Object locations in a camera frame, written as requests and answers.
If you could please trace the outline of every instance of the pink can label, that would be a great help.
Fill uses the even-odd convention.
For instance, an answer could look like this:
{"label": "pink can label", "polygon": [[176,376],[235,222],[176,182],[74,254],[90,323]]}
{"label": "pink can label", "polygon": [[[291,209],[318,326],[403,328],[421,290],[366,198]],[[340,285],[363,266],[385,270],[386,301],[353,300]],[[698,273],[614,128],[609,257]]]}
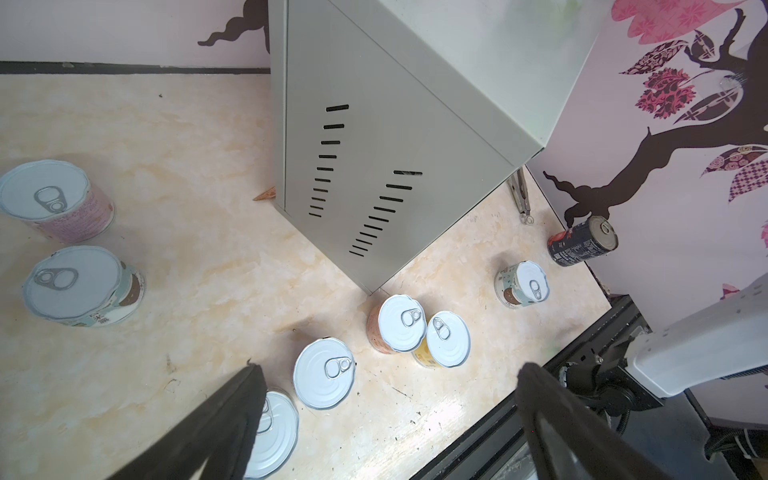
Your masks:
{"label": "pink can label", "polygon": [[30,223],[53,240],[79,243],[103,232],[113,217],[112,200],[91,184],[85,201],[73,211],[51,220]]}

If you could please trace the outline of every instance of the wall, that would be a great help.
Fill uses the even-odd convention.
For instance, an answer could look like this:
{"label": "wall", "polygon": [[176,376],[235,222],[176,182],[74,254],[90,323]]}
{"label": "wall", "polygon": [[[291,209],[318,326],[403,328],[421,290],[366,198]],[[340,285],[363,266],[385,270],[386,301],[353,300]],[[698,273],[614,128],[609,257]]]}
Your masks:
{"label": "wall", "polygon": [[[721,55],[736,5],[743,24]],[[768,271],[765,24],[760,0],[617,0],[549,145],[529,164],[565,222],[610,217],[619,247],[588,263],[655,329]],[[710,95],[720,98],[699,105]],[[710,417],[768,425],[766,376],[693,391]]]}
{"label": "wall", "polygon": [[268,68],[265,24],[266,0],[4,0],[0,61]]}

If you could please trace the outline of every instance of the black can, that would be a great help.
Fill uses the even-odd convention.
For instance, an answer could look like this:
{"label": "black can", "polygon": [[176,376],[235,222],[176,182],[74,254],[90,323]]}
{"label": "black can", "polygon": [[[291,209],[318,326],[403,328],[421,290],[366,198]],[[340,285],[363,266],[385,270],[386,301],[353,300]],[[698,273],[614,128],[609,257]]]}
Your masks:
{"label": "black can", "polygon": [[598,215],[549,237],[547,241],[549,255],[562,266],[575,265],[605,255],[616,250],[618,246],[619,238],[614,228],[608,220]]}

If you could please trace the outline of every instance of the pink can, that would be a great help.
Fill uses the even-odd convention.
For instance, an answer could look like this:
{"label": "pink can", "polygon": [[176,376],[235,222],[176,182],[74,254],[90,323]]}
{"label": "pink can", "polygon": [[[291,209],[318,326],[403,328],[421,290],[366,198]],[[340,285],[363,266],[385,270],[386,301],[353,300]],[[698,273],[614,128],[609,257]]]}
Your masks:
{"label": "pink can", "polygon": [[46,237],[79,243],[114,219],[114,204],[83,170],[58,160],[22,164],[0,177],[0,209]]}

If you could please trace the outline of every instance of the floor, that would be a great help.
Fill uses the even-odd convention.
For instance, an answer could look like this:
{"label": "floor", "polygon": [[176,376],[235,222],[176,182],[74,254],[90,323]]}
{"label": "floor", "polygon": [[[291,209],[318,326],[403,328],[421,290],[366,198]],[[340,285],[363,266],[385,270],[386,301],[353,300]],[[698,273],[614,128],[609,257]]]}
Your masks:
{"label": "floor", "polygon": [[[353,393],[300,409],[281,478],[408,478],[608,310],[583,264],[561,268],[561,229],[528,177],[536,224],[502,185],[367,297],[285,220],[251,199],[272,186],[270,79],[257,75],[0,76],[0,172],[42,158],[82,167],[117,217],[89,241],[135,265],[147,294],[125,322],[76,329],[33,317],[20,286],[60,245],[0,216],[3,478],[105,478],[144,451],[249,359],[293,395],[300,350],[322,336],[358,363]],[[541,264],[552,294],[508,310],[492,278]],[[376,352],[368,312],[408,293],[454,310],[472,334],[457,369]]]}

